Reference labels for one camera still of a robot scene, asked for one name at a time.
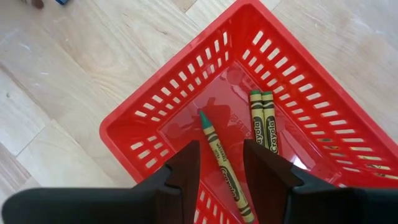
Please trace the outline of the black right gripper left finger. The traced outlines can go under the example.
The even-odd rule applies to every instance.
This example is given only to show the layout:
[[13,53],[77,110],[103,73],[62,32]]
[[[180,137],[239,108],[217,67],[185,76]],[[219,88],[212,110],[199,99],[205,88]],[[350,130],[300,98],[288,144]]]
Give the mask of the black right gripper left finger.
[[34,188],[9,197],[4,223],[193,223],[200,143],[191,141],[133,188]]

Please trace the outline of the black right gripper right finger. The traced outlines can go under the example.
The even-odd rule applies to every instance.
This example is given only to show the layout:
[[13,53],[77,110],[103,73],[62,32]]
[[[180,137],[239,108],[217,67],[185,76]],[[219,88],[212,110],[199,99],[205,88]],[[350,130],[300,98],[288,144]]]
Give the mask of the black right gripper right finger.
[[397,190],[339,188],[244,140],[246,182],[259,223],[397,223]]

